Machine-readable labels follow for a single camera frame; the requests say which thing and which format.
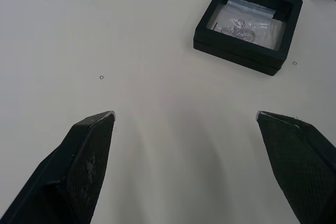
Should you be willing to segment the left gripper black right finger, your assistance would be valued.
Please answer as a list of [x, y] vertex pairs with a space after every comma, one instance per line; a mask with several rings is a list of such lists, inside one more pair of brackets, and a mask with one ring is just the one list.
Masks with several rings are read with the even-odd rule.
[[256, 116], [275, 179], [300, 223], [335, 223], [335, 146], [313, 125]]

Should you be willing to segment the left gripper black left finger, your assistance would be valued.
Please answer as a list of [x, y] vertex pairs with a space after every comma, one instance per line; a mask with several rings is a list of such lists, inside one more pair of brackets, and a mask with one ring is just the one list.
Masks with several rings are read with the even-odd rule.
[[34, 170], [1, 223], [91, 223], [106, 174], [113, 111], [74, 124]]

